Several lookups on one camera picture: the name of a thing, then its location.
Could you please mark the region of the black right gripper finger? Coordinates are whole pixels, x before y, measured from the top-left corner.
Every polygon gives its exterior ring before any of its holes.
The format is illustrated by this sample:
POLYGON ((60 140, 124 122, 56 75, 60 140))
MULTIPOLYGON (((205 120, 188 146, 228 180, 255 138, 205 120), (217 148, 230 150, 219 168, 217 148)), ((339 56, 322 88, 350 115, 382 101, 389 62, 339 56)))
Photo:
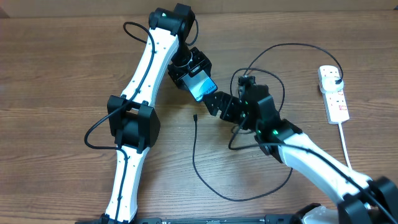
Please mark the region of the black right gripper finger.
POLYGON ((208 101, 228 101, 230 98, 231 95, 223 91, 216 91, 207 96, 208 101))
POLYGON ((221 116, 230 116, 230 108, 228 108, 229 101, 208 101, 207 96, 203 98, 203 102, 205 103, 205 106, 212 116, 216 116, 217 113, 220 111, 221 116))

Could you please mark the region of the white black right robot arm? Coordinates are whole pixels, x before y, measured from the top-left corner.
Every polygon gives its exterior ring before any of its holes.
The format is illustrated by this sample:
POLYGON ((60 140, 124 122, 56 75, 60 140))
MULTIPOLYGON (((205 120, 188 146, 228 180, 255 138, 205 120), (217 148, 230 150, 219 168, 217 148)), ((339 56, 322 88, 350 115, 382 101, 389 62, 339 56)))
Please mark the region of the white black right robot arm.
POLYGON ((255 132, 255 147, 300 172, 336 205, 313 203, 293 216, 296 223, 397 223, 397 187, 386 177, 373 180, 320 149, 298 127, 280 118, 266 85, 241 77, 242 93, 217 91, 203 97, 213 116, 255 132))

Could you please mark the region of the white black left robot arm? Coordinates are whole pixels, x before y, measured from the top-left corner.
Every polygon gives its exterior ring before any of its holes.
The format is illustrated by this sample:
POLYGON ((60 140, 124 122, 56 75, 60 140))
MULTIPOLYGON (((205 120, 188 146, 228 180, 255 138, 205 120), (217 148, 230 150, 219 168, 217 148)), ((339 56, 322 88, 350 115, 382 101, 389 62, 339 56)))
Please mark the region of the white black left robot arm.
POLYGON ((110 223, 131 223, 137 215, 137 191, 144 159, 159 136, 155 99, 164 74, 194 100, 216 91, 211 62, 186 42, 195 14, 177 4, 173 11, 158 8, 149 16, 149 34, 137 70, 120 96, 107 104, 109 126, 115 138, 117 166, 111 200, 105 211, 110 223))

